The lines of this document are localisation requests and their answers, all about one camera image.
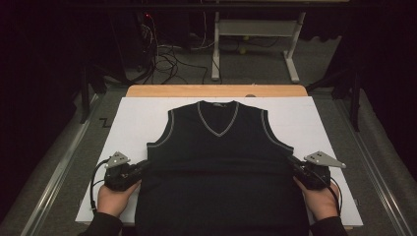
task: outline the black sweater vest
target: black sweater vest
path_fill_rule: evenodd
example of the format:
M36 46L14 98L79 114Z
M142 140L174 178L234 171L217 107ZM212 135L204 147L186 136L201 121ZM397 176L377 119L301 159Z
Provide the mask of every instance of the black sweater vest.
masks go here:
M168 112L148 143L135 215L139 235L308 235L300 189L268 112L200 101Z

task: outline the dark background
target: dark background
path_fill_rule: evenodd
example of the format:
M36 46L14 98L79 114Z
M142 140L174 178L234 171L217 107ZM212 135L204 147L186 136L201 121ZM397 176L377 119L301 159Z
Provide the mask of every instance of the dark background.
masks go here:
M326 41L343 35L328 73L353 62L388 137L416 178L416 18L405 2L385 4L387 7L378 11L308 12L300 36L308 40L317 35ZM74 13L52 0L3 1L0 9L2 220L72 118L81 71L91 65L104 68L106 72L89 73L89 82L96 91L105 92L102 75L125 78L125 67L147 62L145 54L130 53L144 49L138 15ZM164 33L160 36L184 47L188 47L189 32L204 34L201 14L151 14ZM293 13L279 16L293 17ZM222 13L222 17L255 15ZM264 17L276 19L277 13L269 12ZM207 13L207 18L208 31L212 32L213 13ZM349 89L351 84L336 80L331 86Z

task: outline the human hand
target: human hand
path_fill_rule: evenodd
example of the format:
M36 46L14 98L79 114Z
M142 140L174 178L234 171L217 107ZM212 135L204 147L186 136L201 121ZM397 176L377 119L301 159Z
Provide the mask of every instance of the human hand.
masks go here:
M119 217L128 204L129 197L141 185L142 180L132 185L125 192L115 192L105 185L100 187L97 198L97 212L107 213Z
M338 216L336 201L329 189L308 190L297 178L293 178L303 192L307 207L313 213L316 220ZM339 192L337 187L333 183L330 183L330 187L334 190L338 198Z

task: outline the sleeve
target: sleeve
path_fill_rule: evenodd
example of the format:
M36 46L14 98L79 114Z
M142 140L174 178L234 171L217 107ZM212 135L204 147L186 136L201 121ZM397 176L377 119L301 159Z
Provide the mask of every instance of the sleeve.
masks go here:
M310 229L314 236L347 236L338 216L319 220Z
M122 229L122 221L110 214L95 214L89 228L79 236L117 236Z

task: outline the gray floor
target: gray floor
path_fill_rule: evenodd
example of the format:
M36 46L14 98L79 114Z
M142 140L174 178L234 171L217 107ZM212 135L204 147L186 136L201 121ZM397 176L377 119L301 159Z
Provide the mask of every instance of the gray floor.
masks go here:
M257 39L251 42L268 45L273 41ZM323 43L316 39L298 43L294 62L301 85L313 83L324 75L337 44L338 40ZM275 46L268 48L241 44L247 49L244 55L222 52L222 82L226 85L291 84L280 54L287 45L286 40L279 40ZM235 44L229 41L221 46L223 49L233 49ZM185 63L208 67L206 84L218 83L209 79L210 49L191 52L176 49L175 52ZM204 70L199 68L180 66L177 75L188 84L200 84L203 73ZM135 73L130 72L129 76L134 77ZM158 84L166 77L165 74L156 73L153 82ZM184 84L184 81L173 78L169 84ZM361 131L356 133L347 121L348 100L333 100L330 92L331 88L320 88L310 95L316 102L337 158L348 166L343 173L354 199L358 201L358 209L365 224L350 230L349 235L412 235L410 231L417 232L416 225L412 224L417 222L416 183L394 151L366 94L361 93ZM33 220L30 217L45 189L48 190L50 179L57 170L62 169L59 164L68 159L70 168L65 172L65 178L61 179L57 194L49 196L50 204L39 208L42 215L34 219L38 227L30 228L30 232L34 230L33 235L76 235L86 229L85 225L75 222L75 217L110 130L103 128L100 118L106 118L107 124L111 124L125 93L126 88L109 87L107 94L93 101L94 110L85 125L79 123L81 111L78 109L74 119L33 171L12 210L2 222L0 235L21 235L27 229L27 222ZM79 97L75 103L80 104Z

